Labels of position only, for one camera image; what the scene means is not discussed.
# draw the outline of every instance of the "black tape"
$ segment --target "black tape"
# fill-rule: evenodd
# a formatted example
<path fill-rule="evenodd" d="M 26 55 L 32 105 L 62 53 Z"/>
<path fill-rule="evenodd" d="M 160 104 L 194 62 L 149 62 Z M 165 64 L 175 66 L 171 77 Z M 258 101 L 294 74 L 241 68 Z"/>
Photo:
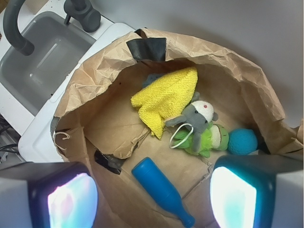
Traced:
<path fill-rule="evenodd" d="M 127 42 L 128 48 L 137 61 L 165 61 L 166 38 L 141 38 Z"/>
<path fill-rule="evenodd" d="M 122 169 L 121 166 L 126 159 L 119 159 L 112 155 L 102 154 L 99 150 L 96 150 L 94 154 L 95 162 L 105 167 L 107 170 L 112 173 L 120 175 Z"/>

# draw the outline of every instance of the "stuffed toy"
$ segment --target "stuffed toy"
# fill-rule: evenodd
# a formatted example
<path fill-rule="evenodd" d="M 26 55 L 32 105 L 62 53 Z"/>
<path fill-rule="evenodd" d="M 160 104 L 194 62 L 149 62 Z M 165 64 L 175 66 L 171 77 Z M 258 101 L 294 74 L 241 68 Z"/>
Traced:
<path fill-rule="evenodd" d="M 186 141 L 181 143 L 188 134 L 189 130 L 186 129 L 176 133 L 174 136 L 176 141 L 173 143 L 173 145 L 175 146 L 179 144 L 177 148 L 184 149 L 189 154 L 200 155 L 205 158 L 210 157 L 210 150 L 212 149 L 217 151 L 227 150 L 229 134 L 228 131 L 220 124 L 213 124 L 213 122 L 211 122 L 203 134 L 201 134 L 201 144 L 198 154 L 192 151 L 192 135 L 190 135 Z"/>
<path fill-rule="evenodd" d="M 209 127 L 211 121 L 217 121 L 218 119 L 218 115 L 214 112 L 213 106 L 206 101 L 198 100 L 199 97 L 200 94 L 195 92 L 191 103 L 184 108 L 181 115 L 173 119 L 166 120 L 165 122 L 167 127 L 172 127 L 182 123 L 180 128 L 185 126 L 190 131 L 187 138 L 193 133 L 191 148 L 193 153 L 196 155 L 200 152 L 202 140 L 201 135 Z"/>

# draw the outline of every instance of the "yellow microfiber cloth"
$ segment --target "yellow microfiber cloth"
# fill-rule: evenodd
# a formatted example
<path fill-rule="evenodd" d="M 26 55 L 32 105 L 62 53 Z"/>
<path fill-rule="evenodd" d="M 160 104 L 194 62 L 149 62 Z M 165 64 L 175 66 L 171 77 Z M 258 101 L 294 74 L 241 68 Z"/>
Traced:
<path fill-rule="evenodd" d="M 197 81 L 196 68 L 189 67 L 162 76 L 131 98 L 152 135 L 161 139 L 164 120 L 181 115 L 193 97 Z"/>

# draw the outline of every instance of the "green fabric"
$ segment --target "green fabric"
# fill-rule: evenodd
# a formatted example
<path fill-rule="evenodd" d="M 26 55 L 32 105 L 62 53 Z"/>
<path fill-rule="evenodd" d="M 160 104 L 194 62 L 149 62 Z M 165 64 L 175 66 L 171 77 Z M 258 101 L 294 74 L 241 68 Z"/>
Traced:
<path fill-rule="evenodd" d="M 213 122 L 209 124 L 209 127 L 207 130 L 204 131 L 204 133 L 201 135 L 201 146 L 199 155 L 205 158 L 210 157 L 210 150 L 212 148 L 212 132 L 210 130 L 211 126 L 213 125 Z M 216 126 L 219 128 L 219 132 L 221 134 L 221 142 L 219 147 L 216 149 L 217 151 L 225 151 L 228 147 L 229 142 L 229 134 L 227 130 L 220 124 L 216 124 Z M 174 136 L 174 139 L 176 141 L 173 142 L 173 145 L 179 144 L 187 135 L 189 131 L 187 129 L 180 130 L 176 135 Z M 185 151 L 189 154 L 197 155 L 192 151 L 192 142 L 193 142 L 193 135 L 190 135 L 189 138 L 179 145 L 177 148 L 185 149 Z"/>
<path fill-rule="evenodd" d="M 200 146 L 200 152 L 199 155 L 209 158 L 210 157 L 210 150 L 212 149 L 212 133 L 210 131 L 210 127 L 212 124 L 209 125 L 208 129 L 204 131 L 204 133 L 201 135 L 201 146 Z M 181 130 L 174 136 L 174 139 L 177 139 L 173 143 L 173 145 L 177 145 L 180 143 L 187 135 L 189 131 L 188 130 Z M 181 145 L 179 145 L 177 148 L 185 149 L 186 152 L 189 154 L 197 155 L 192 151 L 192 142 L 193 142 L 193 135 L 190 135 L 189 138 Z"/>

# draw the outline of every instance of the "gray faucet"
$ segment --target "gray faucet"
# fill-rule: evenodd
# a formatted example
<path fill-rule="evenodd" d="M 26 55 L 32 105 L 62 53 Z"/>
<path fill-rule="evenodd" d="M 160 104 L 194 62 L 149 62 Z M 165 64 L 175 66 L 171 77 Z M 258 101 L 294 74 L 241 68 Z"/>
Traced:
<path fill-rule="evenodd" d="M 3 31 L 8 42 L 25 56 L 33 53 L 34 45 L 24 38 L 18 29 L 17 18 L 25 0 L 10 0 L 3 17 Z"/>
<path fill-rule="evenodd" d="M 17 19 L 25 0 L 10 0 L 3 17 L 3 31 L 8 42 L 20 53 L 29 56 L 34 52 L 34 45 L 24 38 L 18 29 Z M 80 22 L 84 31 L 94 32 L 100 26 L 100 13 L 89 0 L 66 0 L 64 10 L 67 13 L 65 24 L 71 17 Z"/>
<path fill-rule="evenodd" d="M 73 17 L 80 22 L 86 32 L 95 32 L 100 26 L 101 15 L 92 7 L 90 0 L 66 0 L 64 10 L 66 25 Z"/>

